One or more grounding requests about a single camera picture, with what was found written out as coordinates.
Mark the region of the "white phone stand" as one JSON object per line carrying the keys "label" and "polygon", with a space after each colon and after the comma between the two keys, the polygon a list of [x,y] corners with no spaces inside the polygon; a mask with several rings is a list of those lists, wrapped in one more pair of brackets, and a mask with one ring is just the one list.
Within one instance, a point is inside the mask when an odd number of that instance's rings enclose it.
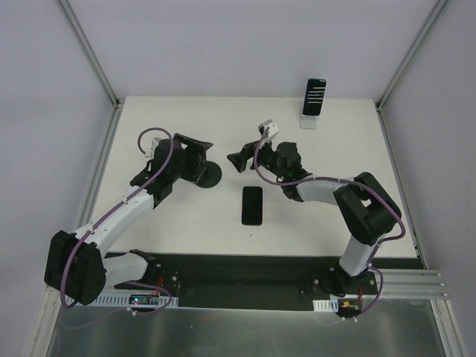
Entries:
{"label": "white phone stand", "polygon": [[301,129],[316,129],[317,127],[317,116],[315,115],[305,115],[300,116],[300,128]]}

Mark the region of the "blue edged black phone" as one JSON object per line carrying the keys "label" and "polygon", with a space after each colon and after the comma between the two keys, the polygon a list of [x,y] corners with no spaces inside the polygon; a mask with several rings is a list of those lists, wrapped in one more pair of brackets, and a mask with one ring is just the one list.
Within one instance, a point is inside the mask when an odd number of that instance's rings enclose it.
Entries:
{"label": "blue edged black phone", "polygon": [[306,84],[302,115],[319,116],[324,102],[327,81],[310,78]]}

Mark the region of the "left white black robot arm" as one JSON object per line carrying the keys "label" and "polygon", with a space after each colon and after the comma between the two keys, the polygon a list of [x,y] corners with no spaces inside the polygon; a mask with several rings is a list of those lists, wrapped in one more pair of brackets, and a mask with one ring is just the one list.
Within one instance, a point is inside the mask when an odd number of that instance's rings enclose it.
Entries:
{"label": "left white black robot arm", "polygon": [[161,289],[158,261],[152,255],[134,249],[109,257],[108,251],[172,193],[179,179],[202,188],[220,182],[220,167],[207,159],[212,146],[178,133],[155,140],[145,167],[99,219],[51,238],[44,281],[59,292],[63,308],[89,305],[105,288],[122,283]]}

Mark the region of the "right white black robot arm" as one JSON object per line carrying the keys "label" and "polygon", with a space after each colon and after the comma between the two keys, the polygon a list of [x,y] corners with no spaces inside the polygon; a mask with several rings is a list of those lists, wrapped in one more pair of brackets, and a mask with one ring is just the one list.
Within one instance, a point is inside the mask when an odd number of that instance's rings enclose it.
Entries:
{"label": "right white black robot arm", "polygon": [[321,288],[330,294],[354,292],[384,236],[402,222],[399,207],[371,173],[347,179],[314,176],[303,168],[296,143],[283,142],[272,149],[271,144],[258,147],[255,141],[227,159],[239,173],[252,160],[251,169],[263,168],[274,174],[274,184],[288,199],[339,208],[351,236],[337,266],[319,279]]}

